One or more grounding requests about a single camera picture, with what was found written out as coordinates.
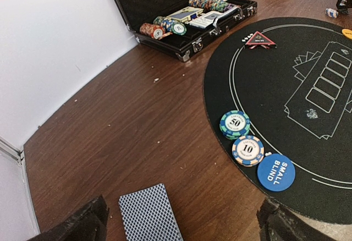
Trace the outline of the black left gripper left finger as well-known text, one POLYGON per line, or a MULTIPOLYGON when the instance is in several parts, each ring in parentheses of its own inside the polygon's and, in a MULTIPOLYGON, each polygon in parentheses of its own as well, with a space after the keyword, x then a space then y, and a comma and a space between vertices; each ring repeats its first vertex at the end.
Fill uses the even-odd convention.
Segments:
POLYGON ((109 208, 100 195, 79 208, 62 223, 31 240, 106 240, 108 217, 109 208))

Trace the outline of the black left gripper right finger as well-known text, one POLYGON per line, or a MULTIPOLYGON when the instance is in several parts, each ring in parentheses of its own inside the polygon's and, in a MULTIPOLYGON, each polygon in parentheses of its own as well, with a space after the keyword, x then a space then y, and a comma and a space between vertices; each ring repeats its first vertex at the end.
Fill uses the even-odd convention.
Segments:
POLYGON ((350 224, 331 224, 302 216, 264 199, 256 213, 261 240, 351 240, 350 224))

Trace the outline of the white blue chip stack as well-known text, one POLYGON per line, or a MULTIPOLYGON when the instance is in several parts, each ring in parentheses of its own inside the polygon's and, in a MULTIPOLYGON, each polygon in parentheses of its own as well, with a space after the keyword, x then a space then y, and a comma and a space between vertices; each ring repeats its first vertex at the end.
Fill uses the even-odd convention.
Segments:
POLYGON ((339 12, 336 9, 332 8, 326 8, 326 15, 331 18, 337 18, 339 15, 339 12))

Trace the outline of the orange big blind button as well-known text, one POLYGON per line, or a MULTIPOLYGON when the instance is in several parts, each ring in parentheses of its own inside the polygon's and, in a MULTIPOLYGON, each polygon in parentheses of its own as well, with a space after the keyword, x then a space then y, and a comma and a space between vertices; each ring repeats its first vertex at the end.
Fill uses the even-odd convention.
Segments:
POLYGON ((348 39, 352 39, 352 30, 350 29, 342 29, 342 34, 348 38, 348 39))

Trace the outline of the blue small blind button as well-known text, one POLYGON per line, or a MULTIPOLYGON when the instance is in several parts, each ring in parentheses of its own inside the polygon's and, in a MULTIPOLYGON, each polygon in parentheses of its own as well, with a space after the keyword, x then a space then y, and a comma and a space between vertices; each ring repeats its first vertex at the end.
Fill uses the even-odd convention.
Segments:
POLYGON ((288 157, 281 154, 271 154, 259 163, 257 177, 266 190, 281 192, 292 186, 296 171, 294 164, 288 157))

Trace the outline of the blue playing card deck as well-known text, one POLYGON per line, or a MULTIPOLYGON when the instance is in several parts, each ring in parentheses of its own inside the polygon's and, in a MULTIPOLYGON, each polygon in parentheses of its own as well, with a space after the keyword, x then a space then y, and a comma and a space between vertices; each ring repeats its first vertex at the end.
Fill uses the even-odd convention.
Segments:
POLYGON ((164 184, 122 195, 118 204, 127 240, 183 240, 164 184))

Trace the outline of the white blue chips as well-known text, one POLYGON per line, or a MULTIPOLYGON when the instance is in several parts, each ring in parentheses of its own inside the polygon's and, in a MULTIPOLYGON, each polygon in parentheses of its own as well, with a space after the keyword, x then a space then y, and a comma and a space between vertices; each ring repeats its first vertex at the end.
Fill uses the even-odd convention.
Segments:
POLYGON ((261 140, 256 136, 244 135, 233 142, 232 155, 237 163, 252 167, 263 160, 265 148, 261 140))

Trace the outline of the red triangle all-in marker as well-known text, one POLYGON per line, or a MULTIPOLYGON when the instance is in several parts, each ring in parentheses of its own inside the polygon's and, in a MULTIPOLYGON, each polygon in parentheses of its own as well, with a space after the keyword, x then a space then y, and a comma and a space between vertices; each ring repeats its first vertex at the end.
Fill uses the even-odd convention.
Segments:
POLYGON ((276 48, 277 44, 259 31, 256 31, 245 43, 245 48, 254 49, 262 47, 264 49, 276 48))

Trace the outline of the green chips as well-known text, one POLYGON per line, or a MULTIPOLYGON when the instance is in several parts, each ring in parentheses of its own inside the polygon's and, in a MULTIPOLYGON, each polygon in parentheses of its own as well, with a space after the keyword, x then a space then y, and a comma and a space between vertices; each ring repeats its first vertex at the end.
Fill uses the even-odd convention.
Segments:
POLYGON ((231 110, 221 117, 219 128, 227 139, 236 140, 249 134, 250 118, 243 111, 231 110))

